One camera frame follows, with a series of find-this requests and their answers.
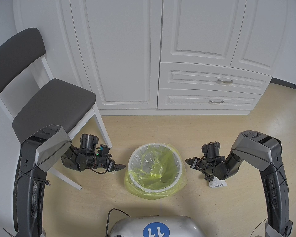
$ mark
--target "chair leg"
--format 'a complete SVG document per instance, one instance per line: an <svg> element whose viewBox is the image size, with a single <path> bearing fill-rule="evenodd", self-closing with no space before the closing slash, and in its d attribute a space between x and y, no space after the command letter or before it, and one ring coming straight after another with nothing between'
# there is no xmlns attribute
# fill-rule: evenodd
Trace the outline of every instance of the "chair leg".
<svg viewBox="0 0 296 237"><path fill-rule="evenodd" d="M73 187L75 187L75 188L77 188L79 190L82 189L82 186L75 183L74 181L72 181L68 177L64 176L61 172L57 171L54 167L51 167L48 171L51 172L53 175L57 176L58 178L64 180L66 183L72 185Z"/></svg>
<svg viewBox="0 0 296 237"><path fill-rule="evenodd" d="M102 120L101 114L99 112L99 109L98 109L98 106L96 105L96 103L94 104L93 109L94 109L95 120L96 120L96 123L100 129L102 136L103 136L103 139L106 142L106 145L111 148L112 143L111 143L111 140L109 138L109 135L107 133L107 130L105 128L104 122Z"/></svg>

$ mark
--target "blue circular logo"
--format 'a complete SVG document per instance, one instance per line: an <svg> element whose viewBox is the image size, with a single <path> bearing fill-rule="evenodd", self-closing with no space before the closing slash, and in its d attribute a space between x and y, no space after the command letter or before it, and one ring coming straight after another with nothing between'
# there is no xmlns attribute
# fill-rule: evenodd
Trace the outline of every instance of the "blue circular logo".
<svg viewBox="0 0 296 237"><path fill-rule="evenodd" d="M163 223L153 222L148 225L143 230L144 237L169 237L170 229Z"/></svg>

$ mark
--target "chair backrest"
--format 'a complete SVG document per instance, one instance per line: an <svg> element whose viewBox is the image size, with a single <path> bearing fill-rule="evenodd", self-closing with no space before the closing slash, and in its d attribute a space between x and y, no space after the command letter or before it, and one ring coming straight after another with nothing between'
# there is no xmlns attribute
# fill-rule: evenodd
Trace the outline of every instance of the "chair backrest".
<svg viewBox="0 0 296 237"><path fill-rule="evenodd" d="M0 46L0 92L32 62L46 54L37 28L25 29Z"/></svg>

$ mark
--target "drawer handle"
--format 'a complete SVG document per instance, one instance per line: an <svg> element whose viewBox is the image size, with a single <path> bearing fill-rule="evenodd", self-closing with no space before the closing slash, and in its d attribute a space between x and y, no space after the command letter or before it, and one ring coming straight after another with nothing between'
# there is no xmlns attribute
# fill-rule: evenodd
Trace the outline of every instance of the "drawer handle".
<svg viewBox="0 0 296 237"><path fill-rule="evenodd" d="M231 81L223 81L223 80L220 80L220 78L218 78L217 81L219 81L219 82L223 82L223 83L233 83L233 80L231 80Z"/></svg>
<svg viewBox="0 0 296 237"><path fill-rule="evenodd" d="M224 102L224 100L221 100L220 102L215 102L215 101L209 101L210 103L213 103L213 104L222 104Z"/></svg>

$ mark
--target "yellow trash bag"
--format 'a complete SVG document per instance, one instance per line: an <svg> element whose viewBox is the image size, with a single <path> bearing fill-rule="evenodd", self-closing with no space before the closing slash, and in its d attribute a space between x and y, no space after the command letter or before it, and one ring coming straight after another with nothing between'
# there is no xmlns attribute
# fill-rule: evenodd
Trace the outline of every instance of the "yellow trash bag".
<svg viewBox="0 0 296 237"><path fill-rule="evenodd" d="M179 152L164 143L148 143L137 148L124 178L124 185L131 194L151 200L174 194L186 183Z"/></svg>

